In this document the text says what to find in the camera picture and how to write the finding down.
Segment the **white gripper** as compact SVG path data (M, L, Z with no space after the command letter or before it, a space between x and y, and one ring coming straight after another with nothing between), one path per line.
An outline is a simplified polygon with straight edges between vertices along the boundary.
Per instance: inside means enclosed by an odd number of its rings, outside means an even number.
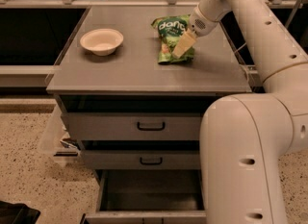
M189 30L177 42L172 51L175 59L181 58L196 42L196 37L209 35L218 25L218 10L195 7L190 15Z

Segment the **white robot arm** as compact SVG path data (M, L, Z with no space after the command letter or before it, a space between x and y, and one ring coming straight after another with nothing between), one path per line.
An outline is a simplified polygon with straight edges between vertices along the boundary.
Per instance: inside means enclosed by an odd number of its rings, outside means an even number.
M263 0L200 0L173 57L232 12L264 87L205 112L199 154L207 224L288 224L280 156L308 147L308 59Z

